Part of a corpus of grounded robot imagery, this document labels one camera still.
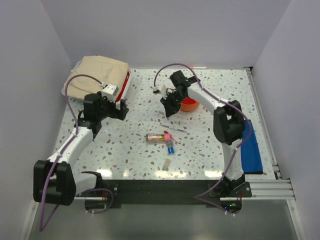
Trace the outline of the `peach tip white marker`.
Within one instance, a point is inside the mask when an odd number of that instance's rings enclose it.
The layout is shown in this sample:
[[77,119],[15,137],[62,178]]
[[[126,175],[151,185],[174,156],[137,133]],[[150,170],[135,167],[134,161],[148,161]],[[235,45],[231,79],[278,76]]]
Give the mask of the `peach tip white marker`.
[[193,70],[207,70],[208,69],[206,66],[191,66],[190,68]]

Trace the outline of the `blue cap grey glue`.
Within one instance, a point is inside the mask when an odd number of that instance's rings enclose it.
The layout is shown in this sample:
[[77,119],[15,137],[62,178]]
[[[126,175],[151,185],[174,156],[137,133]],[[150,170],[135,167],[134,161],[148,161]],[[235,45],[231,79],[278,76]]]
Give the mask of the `blue cap grey glue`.
[[166,142],[166,146],[167,146],[168,154],[169,154],[169,155],[173,155],[173,154],[175,153],[173,142],[172,142],[171,140],[170,140],[170,141],[167,141],[167,142]]

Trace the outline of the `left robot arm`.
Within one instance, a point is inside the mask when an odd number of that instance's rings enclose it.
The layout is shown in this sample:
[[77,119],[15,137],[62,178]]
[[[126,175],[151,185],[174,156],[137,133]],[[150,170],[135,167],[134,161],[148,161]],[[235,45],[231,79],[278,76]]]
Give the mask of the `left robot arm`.
[[83,171],[74,176],[72,167],[98,135],[103,120],[123,121],[128,111],[124,99],[111,102],[100,92],[86,95],[69,138],[52,156],[38,160],[33,167],[34,201],[69,206],[75,196],[86,191],[92,196],[99,196],[104,190],[102,175]]

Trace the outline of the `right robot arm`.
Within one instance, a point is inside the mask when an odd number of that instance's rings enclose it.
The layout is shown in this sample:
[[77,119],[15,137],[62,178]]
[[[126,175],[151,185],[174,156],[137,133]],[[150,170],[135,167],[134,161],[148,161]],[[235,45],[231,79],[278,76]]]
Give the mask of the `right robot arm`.
[[196,76],[186,77],[182,71],[174,72],[169,79],[174,90],[162,90],[160,102],[164,106],[167,118],[181,109],[181,103],[187,97],[197,101],[213,115],[213,134],[221,143],[224,157],[222,179],[215,185],[223,183],[223,192],[235,196],[245,182],[241,161],[241,145],[246,130],[245,117],[238,101],[227,101],[214,96],[200,86]]

